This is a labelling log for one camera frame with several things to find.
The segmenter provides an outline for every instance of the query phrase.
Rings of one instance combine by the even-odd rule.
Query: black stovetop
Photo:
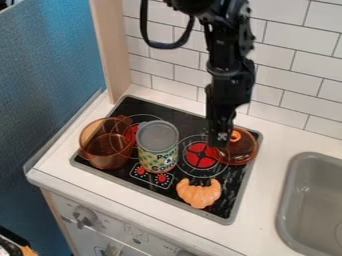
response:
[[[139,164],[136,147],[131,160],[119,169],[96,169],[77,154],[71,159],[73,165],[221,224],[234,221],[239,204],[236,201],[242,198],[252,164],[227,166],[206,156],[207,122],[204,118],[133,97],[124,98],[110,114],[112,117],[119,115],[131,117],[133,128],[137,128],[140,122],[158,119],[173,123],[180,133],[177,167],[166,174],[147,173]],[[258,133],[251,133],[259,139]],[[203,210],[193,209],[177,195],[176,185],[183,178],[189,178],[191,185],[209,185],[210,179],[215,178],[222,184],[222,195],[212,206]]]

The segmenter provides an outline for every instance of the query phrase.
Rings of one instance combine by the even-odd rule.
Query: metal can lid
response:
[[[139,126],[137,142],[139,146],[150,152],[161,152],[178,143],[177,128],[166,121],[152,121]]]

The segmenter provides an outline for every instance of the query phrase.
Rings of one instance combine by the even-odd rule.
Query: can label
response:
[[[138,146],[139,161],[146,171],[163,173],[171,171],[178,162],[178,145],[166,152],[152,153]]]

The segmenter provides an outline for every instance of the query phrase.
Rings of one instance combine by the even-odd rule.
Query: gray sink basin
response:
[[[342,160],[318,153],[295,156],[276,225],[282,240],[299,253],[341,256]]]

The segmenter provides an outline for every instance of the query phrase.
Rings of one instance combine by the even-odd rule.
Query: white tile wall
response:
[[[252,27],[253,34],[256,37],[256,42],[261,43],[262,39],[264,38],[266,21],[258,20],[258,19],[251,19],[251,27]]]
[[[175,40],[178,40],[184,32],[184,28],[175,27]],[[192,50],[197,50],[201,52],[207,51],[207,44],[205,43],[204,33],[199,31],[192,31],[191,37],[184,48],[189,48]]]
[[[125,28],[127,35],[141,38],[138,19],[125,17]],[[148,31],[150,40],[165,43],[170,43],[173,41],[173,32],[171,26],[149,22]]]
[[[293,92],[285,92],[282,107],[342,121],[342,104]]]
[[[131,70],[132,83],[151,88],[152,78],[150,74]]]
[[[342,140],[342,124],[339,122],[310,116],[306,129],[311,132],[327,135]]]
[[[190,68],[198,68],[199,52],[187,49],[159,50],[151,49],[151,57]]]
[[[173,66],[169,63],[136,55],[130,55],[131,68],[152,75],[173,78]]]
[[[339,42],[338,42],[338,45],[337,45],[337,47],[336,47],[334,56],[335,56],[335,57],[342,58],[342,40],[341,40],[341,36],[340,36],[340,40],[339,40]]]
[[[259,66],[257,83],[315,96],[318,93],[322,79],[276,68]]]
[[[342,83],[325,80],[318,94],[318,97],[342,103]]]
[[[249,114],[251,116],[267,119],[276,123],[286,124],[300,129],[304,127],[308,118],[308,115],[306,114],[254,101],[251,102]]]
[[[294,50],[256,43],[250,58],[257,64],[290,69],[294,53]]]
[[[338,36],[338,33],[269,22],[265,43],[331,55]]]
[[[284,125],[342,139],[342,0],[251,0],[258,65],[251,104],[238,108]],[[208,54],[197,22],[177,50],[149,49],[139,29],[140,0],[124,0],[132,82],[205,102]],[[171,42],[188,17],[150,0],[150,39]]]
[[[149,50],[144,40],[127,36],[127,47],[129,53],[134,53],[141,56],[149,56]]]
[[[256,84],[254,86],[252,99],[278,106],[282,96],[283,90]]]
[[[253,17],[301,25],[309,1],[307,0],[251,0]]]
[[[175,80],[199,87],[206,87],[210,84],[211,75],[208,72],[176,66]]]
[[[292,70],[333,80],[342,80],[342,59],[297,52]]]
[[[158,91],[181,96],[190,100],[197,99],[197,87],[164,79],[161,77],[152,77],[152,88]]]
[[[312,2],[305,25],[342,32],[342,6]]]

